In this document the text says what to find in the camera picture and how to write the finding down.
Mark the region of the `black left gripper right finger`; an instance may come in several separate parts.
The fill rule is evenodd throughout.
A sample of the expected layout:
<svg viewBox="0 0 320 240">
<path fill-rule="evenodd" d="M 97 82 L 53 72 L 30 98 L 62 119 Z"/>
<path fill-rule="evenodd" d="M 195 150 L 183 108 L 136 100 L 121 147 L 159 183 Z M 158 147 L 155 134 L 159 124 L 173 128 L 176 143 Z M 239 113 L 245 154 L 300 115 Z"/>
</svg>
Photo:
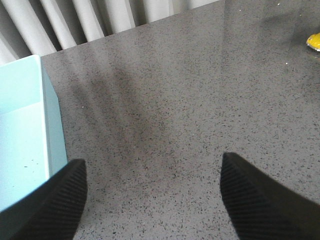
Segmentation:
<svg viewBox="0 0 320 240">
<path fill-rule="evenodd" d="M 222 157 L 220 192 L 241 240 L 318 240 L 319 204 L 293 192 L 234 152 Z"/>
</svg>

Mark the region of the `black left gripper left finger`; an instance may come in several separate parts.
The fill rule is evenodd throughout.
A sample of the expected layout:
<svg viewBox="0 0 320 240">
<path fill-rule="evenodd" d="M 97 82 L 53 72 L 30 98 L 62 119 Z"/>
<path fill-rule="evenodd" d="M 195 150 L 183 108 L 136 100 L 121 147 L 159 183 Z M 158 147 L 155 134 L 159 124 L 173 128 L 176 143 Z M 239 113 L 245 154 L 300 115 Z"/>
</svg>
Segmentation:
<svg viewBox="0 0 320 240">
<path fill-rule="evenodd" d="M 73 159 L 48 181 L 0 213 L 2 240 L 71 240 L 87 200 L 87 170 Z"/>
</svg>

